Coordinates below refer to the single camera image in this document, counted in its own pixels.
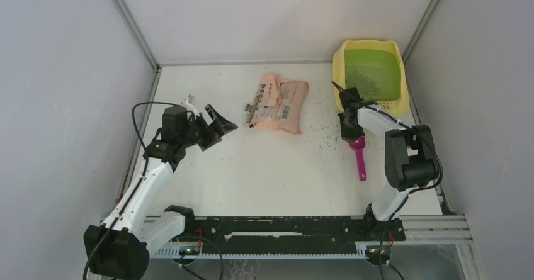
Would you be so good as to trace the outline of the magenta plastic scoop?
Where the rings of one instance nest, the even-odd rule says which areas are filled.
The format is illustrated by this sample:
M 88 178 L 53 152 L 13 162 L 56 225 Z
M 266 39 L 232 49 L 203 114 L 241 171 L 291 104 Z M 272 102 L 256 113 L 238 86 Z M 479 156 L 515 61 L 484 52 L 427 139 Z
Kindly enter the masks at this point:
M 367 180 L 366 167 L 365 167 L 365 158 L 364 158 L 364 149 L 366 146 L 365 137 L 362 136 L 357 140 L 352 140 L 349 143 L 350 149 L 355 153 L 356 165 L 358 168 L 358 177 L 360 181 Z

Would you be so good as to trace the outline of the pink cat litter bag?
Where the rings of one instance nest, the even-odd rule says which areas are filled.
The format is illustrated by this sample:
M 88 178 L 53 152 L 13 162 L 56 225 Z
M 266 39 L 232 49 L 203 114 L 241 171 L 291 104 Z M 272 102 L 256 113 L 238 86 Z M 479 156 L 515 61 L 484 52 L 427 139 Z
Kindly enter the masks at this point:
M 246 127 L 301 134 L 300 115 L 308 93 L 306 81 L 284 79 L 272 73 L 263 75 L 253 104 L 246 106 L 249 113 Z

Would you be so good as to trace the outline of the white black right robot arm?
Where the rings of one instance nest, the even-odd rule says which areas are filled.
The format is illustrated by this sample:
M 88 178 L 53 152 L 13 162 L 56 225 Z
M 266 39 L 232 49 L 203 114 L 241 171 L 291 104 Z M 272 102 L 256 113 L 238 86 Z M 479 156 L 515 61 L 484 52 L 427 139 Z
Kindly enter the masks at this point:
M 399 216 L 409 197 L 434 189 L 443 179 L 443 166 L 429 126 L 409 126 L 385 112 L 376 101 L 363 100 L 356 88 L 338 91 L 342 112 L 338 114 L 341 138 L 362 154 L 361 140 L 369 131 L 384 141 L 384 173 L 387 184 L 367 208 L 367 237 L 379 240 L 389 231 L 388 221 Z

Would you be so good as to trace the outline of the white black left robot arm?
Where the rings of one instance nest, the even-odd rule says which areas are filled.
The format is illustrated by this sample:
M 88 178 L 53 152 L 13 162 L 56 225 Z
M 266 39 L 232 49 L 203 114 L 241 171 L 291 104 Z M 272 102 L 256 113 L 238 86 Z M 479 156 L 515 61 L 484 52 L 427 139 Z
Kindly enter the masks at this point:
M 205 111 L 207 123 L 192 104 L 166 103 L 162 125 L 149 144 L 142 144 L 143 163 L 132 185 L 100 225 L 90 225 L 83 240 L 87 262 L 83 279 L 89 274 L 112 279 L 141 279 L 150 259 L 174 237 L 193 238 L 197 231 L 191 208 L 171 205 L 148 227 L 144 226 L 151 204 L 170 180 L 186 151 L 202 151 L 219 143 L 238 126 L 217 113 L 211 105 Z

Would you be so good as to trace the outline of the green litter pellets pile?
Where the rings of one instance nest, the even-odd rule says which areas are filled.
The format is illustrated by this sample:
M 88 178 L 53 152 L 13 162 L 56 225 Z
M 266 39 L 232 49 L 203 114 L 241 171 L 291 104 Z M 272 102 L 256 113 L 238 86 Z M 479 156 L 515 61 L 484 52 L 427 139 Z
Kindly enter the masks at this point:
M 388 101 L 396 95 L 390 72 L 383 68 L 365 65 L 346 66 L 345 75 L 346 87 L 357 88 L 363 99 Z

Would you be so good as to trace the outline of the yellow green litter box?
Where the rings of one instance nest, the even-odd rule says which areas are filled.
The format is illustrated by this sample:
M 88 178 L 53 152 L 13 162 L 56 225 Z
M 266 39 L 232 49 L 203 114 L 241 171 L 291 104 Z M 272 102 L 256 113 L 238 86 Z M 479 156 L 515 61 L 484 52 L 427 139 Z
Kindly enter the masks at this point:
M 356 88 L 361 98 L 377 101 L 392 116 L 409 111 L 404 62 L 392 40 L 346 40 L 332 58 L 332 81 Z

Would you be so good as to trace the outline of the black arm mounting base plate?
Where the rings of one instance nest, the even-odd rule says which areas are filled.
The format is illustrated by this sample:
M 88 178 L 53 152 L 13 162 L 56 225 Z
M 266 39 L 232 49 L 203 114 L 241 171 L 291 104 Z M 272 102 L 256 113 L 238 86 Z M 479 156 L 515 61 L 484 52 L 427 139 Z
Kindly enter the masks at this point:
M 173 242 L 191 242 L 204 254 L 333 255 L 356 251 L 358 242 L 403 242 L 404 225 L 352 216 L 196 217 Z

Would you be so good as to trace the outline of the aluminium front frame rail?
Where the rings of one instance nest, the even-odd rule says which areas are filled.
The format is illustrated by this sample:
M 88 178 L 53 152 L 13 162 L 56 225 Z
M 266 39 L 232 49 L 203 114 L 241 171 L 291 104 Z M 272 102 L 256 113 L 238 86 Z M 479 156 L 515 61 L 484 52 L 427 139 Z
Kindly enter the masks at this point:
M 370 221 L 358 216 L 188 216 L 185 229 L 152 251 L 154 257 L 183 253 L 202 257 L 363 257 L 378 247 L 471 244 L 464 217 L 404 216 Z

